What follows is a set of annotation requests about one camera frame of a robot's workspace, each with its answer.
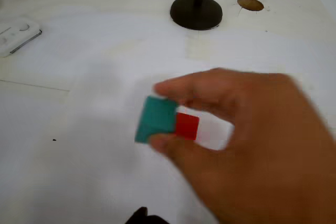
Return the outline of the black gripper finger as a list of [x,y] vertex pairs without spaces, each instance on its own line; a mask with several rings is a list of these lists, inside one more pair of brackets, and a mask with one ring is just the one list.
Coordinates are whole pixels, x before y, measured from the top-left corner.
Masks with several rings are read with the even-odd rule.
[[140,207],[132,214],[132,216],[126,221],[125,224],[143,223],[147,216],[148,216],[147,207]]
[[147,216],[147,223],[148,224],[169,224],[166,220],[156,215]]

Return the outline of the bare human hand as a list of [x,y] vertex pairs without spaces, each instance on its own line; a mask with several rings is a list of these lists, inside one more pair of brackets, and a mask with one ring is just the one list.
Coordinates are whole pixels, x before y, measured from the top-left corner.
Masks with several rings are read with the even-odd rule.
[[335,141],[289,76],[217,68],[154,89],[235,127],[219,151],[172,134],[150,139],[219,222],[335,223]]

